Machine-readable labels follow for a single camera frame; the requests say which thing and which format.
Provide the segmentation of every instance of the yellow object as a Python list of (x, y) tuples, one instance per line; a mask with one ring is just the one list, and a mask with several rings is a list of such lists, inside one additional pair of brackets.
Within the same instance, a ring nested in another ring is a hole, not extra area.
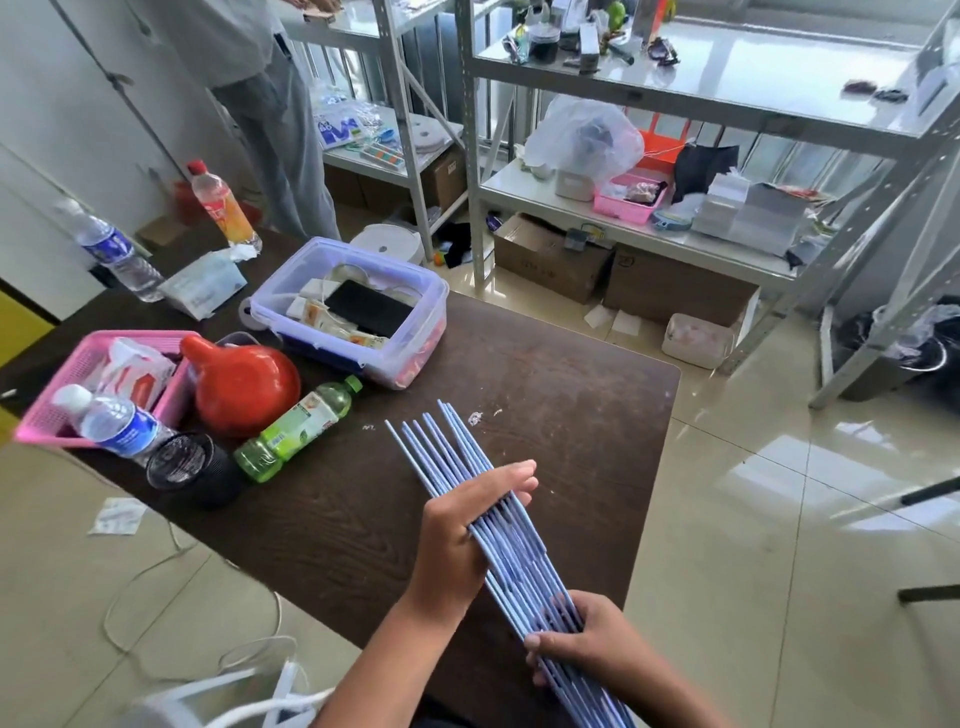
[[(0, 291), (0, 366), (17, 356), (53, 326), (30, 309), (20, 305)], [(10, 439), (19, 422), (0, 406), (0, 445)]]

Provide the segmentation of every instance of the plastic water bottle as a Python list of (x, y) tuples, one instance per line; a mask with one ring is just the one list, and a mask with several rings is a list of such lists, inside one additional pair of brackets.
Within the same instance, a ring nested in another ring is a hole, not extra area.
[(270, 480), (290, 458), (343, 420), (350, 411), (353, 395), (362, 388), (354, 375), (344, 383), (321, 384), (259, 436), (241, 445), (233, 459), (256, 482)]
[(193, 193), (227, 238), (227, 242), (230, 245), (253, 245), (258, 252), (262, 250), (263, 241), (243, 213), (229, 185), (208, 172), (202, 159), (188, 161), (186, 168), (193, 175), (190, 181)]
[(163, 283), (163, 276), (137, 251), (125, 234), (91, 215), (76, 200), (62, 200), (57, 204), (57, 210), (73, 239), (97, 262), (108, 268), (140, 301), (153, 303), (163, 298), (163, 294), (157, 290)]
[(80, 384), (58, 389), (53, 404), (70, 413), (81, 437), (143, 466), (154, 450), (177, 434), (130, 400), (94, 395)]

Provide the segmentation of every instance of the storage box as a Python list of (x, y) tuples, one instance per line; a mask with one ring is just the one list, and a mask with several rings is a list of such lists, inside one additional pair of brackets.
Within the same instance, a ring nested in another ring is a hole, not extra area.
[(755, 292), (756, 286), (744, 280), (617, 245), (603, 304), (660, 324), (685, 313), (729, 327)]
[(447, 210), (467, 191), (467, 158), (457, 144), (420, 173), (426, 206)]
[[(467, 191), (467, 162), (464, 150), (454, 144), (420, 172), (423, 199), (428, 208), (447, 210)], [(413, 203), (410, 190), (372, 177), (361, 177), (365, 207), (381, 215), (389, 215), (403, 205)]]
[(564, 234), (535, 218), (514, 215), (493, 234), (501, 268), (586, 303), (607, 270), (613, 251), (587, 245), (580, 253), (564, 248)]
[[(290, 302), (311, 279), (322, 279), (338, 265), (366, 271), (372, 286), (416, 291), (420, 300), (383, 349), (317, 331), (288, 318)], [(420, 373), (446, 330), (450, 286), (433, 271), (335, 240), (315, 237), (294, 253), (251, 297), (251, 315), (284, 337), (298, 353), (367, 376), (390, 389), (406, 389)]]
[(324, 165), (324, 184), (333, 202), (364, 209), (367, 202), (360, 188), (360, 175), (331, 164)]

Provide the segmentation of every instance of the black trash bag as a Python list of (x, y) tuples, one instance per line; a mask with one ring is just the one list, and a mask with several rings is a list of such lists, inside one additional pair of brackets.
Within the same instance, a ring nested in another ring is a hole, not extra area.
[(674, 165), (673, 202), (678, 203), (686, 195), (694, 192), (707, 192), (713, 178), (736, 169), (740, 159), (740, 148), (701, 147), (688, 144), (677, 155)]

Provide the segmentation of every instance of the bottle label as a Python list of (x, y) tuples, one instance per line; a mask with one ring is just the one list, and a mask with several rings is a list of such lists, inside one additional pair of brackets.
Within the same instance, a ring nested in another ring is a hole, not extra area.
[(84, 249), (93, 255), (97, 262), (104, 265), (118, 263), (133, 252), (133, 243), (117, 228), (113, 232), (93, 245), (84, 245)]
[(337, 422), (336, 413), (316, 392), (291, 407), (260, 436), (286, 462)]
[(120, 457), (134, 457), (150, 446), (158, 430), (159, 423), (156, 418), (137, 407), (126, 427), (97, 445), (115, 452)]
[(256, 237), (253, 226), (243, 213), (232, 192), (228, 192), (219, 200), (204, 203), (206, 211), (213, 221), (227, 237), (229, 243), (246, 243)]

